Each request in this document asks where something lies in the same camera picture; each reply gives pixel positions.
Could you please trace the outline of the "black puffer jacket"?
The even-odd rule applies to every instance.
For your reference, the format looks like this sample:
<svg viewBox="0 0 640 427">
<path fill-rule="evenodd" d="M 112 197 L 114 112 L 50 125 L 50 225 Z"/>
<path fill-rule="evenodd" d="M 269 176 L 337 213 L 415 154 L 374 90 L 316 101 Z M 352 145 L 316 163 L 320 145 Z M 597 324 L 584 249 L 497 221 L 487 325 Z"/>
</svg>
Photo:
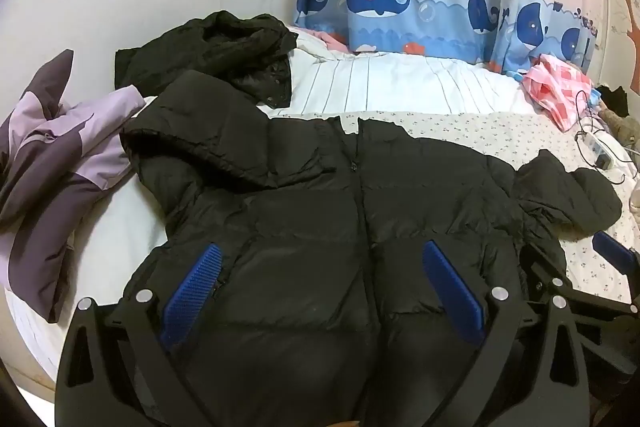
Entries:
<svg viewBox="0 0 640 427">
<path fill-rule="evenodd" d="M 422 268 L 425 243 L 528 293 L 520 254 L 620 219 L 611 183 L 548 150 L 521 168 L 389 122 L 278 119 L 186 72 L 122 129 L 167 239 L 126 291 L 166 306 L 204 249 L 222 268 L 169 350 L 217 426 L 420 426 L 474 350 Z"/>
</svg>

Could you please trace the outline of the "white power strip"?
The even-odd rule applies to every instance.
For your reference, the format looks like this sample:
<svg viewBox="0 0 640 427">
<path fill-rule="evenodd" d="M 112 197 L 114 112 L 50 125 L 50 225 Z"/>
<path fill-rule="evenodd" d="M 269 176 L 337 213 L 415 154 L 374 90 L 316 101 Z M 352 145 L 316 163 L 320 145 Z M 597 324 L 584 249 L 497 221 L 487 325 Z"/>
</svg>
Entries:
<svg viewBox="0 0 640 427">
<path fill-rule="evenodd" d="M 589 131 L 578 131 L 575 142 L 582 159 L 592 168 L 608 170 L 614 165 L 611 151 Z"/>
</svg>

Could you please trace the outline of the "brown plush toy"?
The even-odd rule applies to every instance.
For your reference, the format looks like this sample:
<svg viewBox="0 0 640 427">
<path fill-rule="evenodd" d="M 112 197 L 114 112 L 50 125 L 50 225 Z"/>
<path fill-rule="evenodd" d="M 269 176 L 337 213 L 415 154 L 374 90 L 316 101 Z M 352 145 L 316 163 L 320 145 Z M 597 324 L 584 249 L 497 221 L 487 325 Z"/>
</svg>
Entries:
<svg viewBox="0 0 640 427">
<path fill-rule="evenodd" d="M 627 93 L 622 87 L 611 90 L 599 86 L 601 95 L 599 117 L 610 129 L 614 138 L 626 147 L 639 147 L 640 124 L 629 114 Z"/>
</svg>

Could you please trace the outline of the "pink checked cloth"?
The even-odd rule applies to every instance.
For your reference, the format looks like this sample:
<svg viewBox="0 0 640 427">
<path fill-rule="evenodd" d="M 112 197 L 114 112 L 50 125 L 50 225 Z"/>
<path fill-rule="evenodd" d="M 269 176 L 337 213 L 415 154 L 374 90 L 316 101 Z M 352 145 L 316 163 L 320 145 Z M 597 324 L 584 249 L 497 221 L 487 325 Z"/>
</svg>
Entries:
<svg viewBox="0 0 640 427">
<path fill-rule="evenodd" d="M 539 55 L 523 75 L 521 85 L 562 132 L 570 131 L 589 107 L 589 77 L 553 55 Z"/>
</svg>

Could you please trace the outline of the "purple lilac jacket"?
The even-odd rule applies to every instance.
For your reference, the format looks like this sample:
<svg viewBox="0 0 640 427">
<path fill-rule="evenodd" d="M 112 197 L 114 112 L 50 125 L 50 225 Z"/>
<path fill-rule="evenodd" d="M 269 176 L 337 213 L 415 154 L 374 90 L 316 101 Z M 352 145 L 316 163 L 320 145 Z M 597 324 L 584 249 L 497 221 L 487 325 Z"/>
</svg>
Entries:
<svg viewBox="0 0 640 427">
<path fill-rule="evenodd" d="M 132 86 L 63 101 L 74 54 L 37 70 L 1 125 L 1 284 L 44 321 L 60 318 L 70 236 L 127 176 L 122 126 L 145 106 Z"/>
</svg>

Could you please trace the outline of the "black garment by headboard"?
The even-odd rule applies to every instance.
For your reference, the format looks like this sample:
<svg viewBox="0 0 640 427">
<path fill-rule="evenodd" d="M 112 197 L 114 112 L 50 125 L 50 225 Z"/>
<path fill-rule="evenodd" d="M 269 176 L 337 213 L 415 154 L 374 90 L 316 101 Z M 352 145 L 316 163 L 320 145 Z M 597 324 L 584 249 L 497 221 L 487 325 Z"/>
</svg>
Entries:
<svg viewBox="0 0 640 427">
<path fill-rule="evenodd" d="M 224 80 L 271 108 L 292 98 L 288 54 L 297 35 L 269 14 L 247 20 L 228 11 L 194 18 L 138 48 L 115 54 L 114 87 L 134 86 L 144 96 L 161 94 L 188 70 Z"/>
</svg>

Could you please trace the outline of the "tree wall sticker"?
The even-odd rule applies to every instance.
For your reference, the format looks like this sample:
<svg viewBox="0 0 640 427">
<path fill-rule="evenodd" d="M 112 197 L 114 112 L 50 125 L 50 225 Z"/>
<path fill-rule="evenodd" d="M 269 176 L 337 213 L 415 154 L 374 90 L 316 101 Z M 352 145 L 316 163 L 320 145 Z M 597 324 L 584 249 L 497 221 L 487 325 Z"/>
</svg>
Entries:
<svg viewBox="0 0 640 427">
<path fill-rule="evenodd" d="M 640 30 L 639 26 L 634 18 L 634 4 L 632 0 L 624 0 L 626 3 L 630 29 L 627 31 L 627 37 L 634 44 L 634 73 L 632 74 L 631 79 L 631 90 L 634 92 L 639 92 L 639 37 Z"/>
</svg>

